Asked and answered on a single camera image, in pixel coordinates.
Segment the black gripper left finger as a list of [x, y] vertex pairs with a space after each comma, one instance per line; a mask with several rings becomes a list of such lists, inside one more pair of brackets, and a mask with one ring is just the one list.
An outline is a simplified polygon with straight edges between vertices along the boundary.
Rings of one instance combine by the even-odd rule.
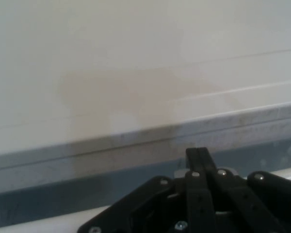
[[184, 177], [156, 176], [78, 228], [80, 233], [215, 233], [207, 148], [186, 149]]

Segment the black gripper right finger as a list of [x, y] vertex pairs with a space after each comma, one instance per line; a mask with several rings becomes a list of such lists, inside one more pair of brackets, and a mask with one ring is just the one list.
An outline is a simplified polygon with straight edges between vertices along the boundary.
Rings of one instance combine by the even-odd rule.
[[291, 180], [265, 171], [244, 179], [220, 172], [207, 148], [198, 154], [216, 204], [234, 210], [251, 233], [291, 233]]

